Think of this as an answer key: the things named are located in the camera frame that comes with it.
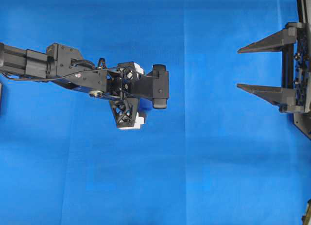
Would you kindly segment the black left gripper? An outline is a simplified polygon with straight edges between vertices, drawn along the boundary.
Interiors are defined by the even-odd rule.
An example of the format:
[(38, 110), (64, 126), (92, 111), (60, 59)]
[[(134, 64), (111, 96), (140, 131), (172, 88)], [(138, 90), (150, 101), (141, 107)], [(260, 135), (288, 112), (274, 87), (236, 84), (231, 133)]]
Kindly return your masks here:
[(131, 92), (132, 83), (137, 81), (143, 68), (136, 62), (119, 63), (116, 69), (107, 73), (109, 105), (120, 130), (140, 129), (145, 115), (138, 111), (140, 99)]

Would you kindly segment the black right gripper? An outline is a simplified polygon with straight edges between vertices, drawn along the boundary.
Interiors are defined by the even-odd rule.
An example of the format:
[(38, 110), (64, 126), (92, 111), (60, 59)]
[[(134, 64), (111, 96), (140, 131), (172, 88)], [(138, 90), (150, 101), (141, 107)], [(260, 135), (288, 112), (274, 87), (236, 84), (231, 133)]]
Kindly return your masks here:
[(238, 53), (280, 51), (283, 87), (246, 84), (237, 84), (237, 87), (278, 106), (280, 113), (310, 113), (311, 31), (308, 23), (289, 22), (281, 31), (239, 49)]

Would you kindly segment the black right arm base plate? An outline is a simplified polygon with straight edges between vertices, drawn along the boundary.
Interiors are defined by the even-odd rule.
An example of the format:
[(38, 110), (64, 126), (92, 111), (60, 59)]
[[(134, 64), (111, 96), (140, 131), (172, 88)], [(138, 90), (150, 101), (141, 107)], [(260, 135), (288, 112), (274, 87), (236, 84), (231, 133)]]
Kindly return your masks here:
[(305, 112), (302, 106), (294, 106), (294, 125), (311, 139), (311, 111)]

